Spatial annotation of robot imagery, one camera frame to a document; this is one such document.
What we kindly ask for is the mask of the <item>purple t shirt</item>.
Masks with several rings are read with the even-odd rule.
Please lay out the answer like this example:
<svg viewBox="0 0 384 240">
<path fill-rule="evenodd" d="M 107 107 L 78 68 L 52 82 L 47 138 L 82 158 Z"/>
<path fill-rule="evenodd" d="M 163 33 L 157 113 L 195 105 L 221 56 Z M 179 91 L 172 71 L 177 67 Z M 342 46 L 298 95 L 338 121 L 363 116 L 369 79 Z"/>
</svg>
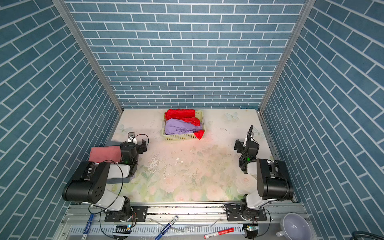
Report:
<svg viewBox="0 0 384 240">
<path fill-rule="evenodd" d="M 165 134 L 166 135 L 183 135 L 193 134 L 202 130 L 203 127 L 195 126 L 192 123 L 187 123 L 182 120 L 170 119 L 165 123 Z"/>
</svg>

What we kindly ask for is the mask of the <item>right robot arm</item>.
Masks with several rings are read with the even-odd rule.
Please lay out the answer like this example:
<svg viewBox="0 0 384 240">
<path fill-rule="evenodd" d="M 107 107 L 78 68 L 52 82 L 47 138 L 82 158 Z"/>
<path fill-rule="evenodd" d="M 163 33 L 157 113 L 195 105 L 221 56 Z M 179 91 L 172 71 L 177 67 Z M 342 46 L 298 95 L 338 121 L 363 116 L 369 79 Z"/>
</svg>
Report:
<svg viewBox="0 0 384 240">
<path fill-rule="evenodd" d="M 265 206 L 274 202 L 292 200 L 294 186 L 288 167 L 284 161 L 273 161 L 257 157 L 260 145 L 249 137 L 235 141 L 234 150 L 239 157 L 239 167 L 243 173 L 256 179 L 256 190 L 245 194 L 238 214 L 245 221 L 265 221 Z"/>
</svg>

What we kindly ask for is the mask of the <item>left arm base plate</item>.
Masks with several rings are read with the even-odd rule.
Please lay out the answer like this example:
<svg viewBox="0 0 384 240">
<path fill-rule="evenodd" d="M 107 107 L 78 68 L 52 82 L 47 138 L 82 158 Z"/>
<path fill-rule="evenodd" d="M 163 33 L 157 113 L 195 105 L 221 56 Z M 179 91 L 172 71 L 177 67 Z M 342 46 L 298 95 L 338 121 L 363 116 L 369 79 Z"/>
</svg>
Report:
<svg viewBox="0 0 384 240">
<path fill-rule="evenodd" d="M 105 211 L 106 213 L 105 222 L 106 223 L 145 222 L 148 209 L 149 209 L 148 206 L 130 206 L 130 207 L 123 207 L 123 209 L 120 211 Z"/>
</svg>

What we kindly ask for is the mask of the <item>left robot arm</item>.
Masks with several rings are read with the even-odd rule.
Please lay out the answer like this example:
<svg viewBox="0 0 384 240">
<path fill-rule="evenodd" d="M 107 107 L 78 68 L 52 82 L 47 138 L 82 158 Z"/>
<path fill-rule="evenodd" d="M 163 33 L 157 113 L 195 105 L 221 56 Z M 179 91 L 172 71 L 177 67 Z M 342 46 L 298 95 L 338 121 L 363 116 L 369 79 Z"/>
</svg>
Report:
<svg viewBox="0 0 384 240">
<path fill-rule="evenodd" d="M 133 136 L 118 146 L 93 147 L 89 160 L 79 164 L 65 186 L 62 198 L 68 202 L 88 203 L 100 208 L 109 223 L 145 222 L 147 206 L 132 206 L 122 190 L 113 193 L 108 184 L 120 183 L 121 187 L 134 177 L 139 156 L 147 151 L 149 141 L 139 144 Z"/>
</svg>

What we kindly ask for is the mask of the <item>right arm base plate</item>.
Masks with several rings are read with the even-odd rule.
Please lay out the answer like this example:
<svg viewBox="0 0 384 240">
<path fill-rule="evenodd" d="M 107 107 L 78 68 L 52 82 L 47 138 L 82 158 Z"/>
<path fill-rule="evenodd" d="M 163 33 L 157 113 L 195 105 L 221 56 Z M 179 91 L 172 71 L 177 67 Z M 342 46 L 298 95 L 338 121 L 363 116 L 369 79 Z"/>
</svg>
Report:
<svg viewBox="0 0 384 240">
<path fill-rule="evenodd" d="M 239 222 L 239 221 L 266 221 L 266 212 L 263 210 L 251 210 L 241 205 L 229 203 L 223 205 L 223 210 L 226 213 L 227 221 Z"/>
</svg>

